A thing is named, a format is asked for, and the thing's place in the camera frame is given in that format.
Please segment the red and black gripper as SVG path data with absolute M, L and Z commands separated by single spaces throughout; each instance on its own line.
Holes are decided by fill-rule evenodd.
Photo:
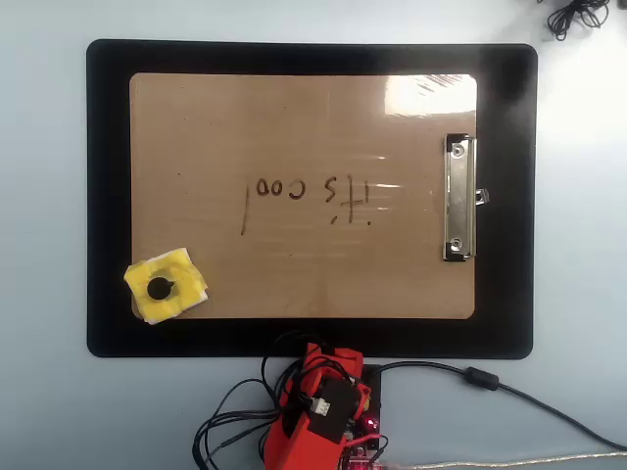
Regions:
M 361 352 L 308 343 L 303 369 L 293 378 L 293 395 L 311 421 L 356 421 L 367 409 L 370 387 L 361 379 Z

